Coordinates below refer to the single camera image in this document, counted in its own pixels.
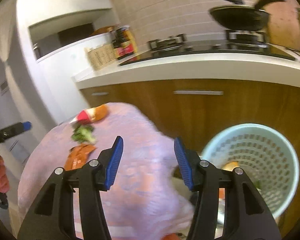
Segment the person's left hand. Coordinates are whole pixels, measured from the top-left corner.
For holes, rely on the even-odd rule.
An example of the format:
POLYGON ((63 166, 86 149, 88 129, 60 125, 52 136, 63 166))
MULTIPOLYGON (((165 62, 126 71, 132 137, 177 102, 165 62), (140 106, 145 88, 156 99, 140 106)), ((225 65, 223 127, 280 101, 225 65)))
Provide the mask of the person's left hand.
POLYGON ((7 178, 6 166, 3 158, 0 156, 0 193, 7 193, 10 189, 10 183, 7 178))

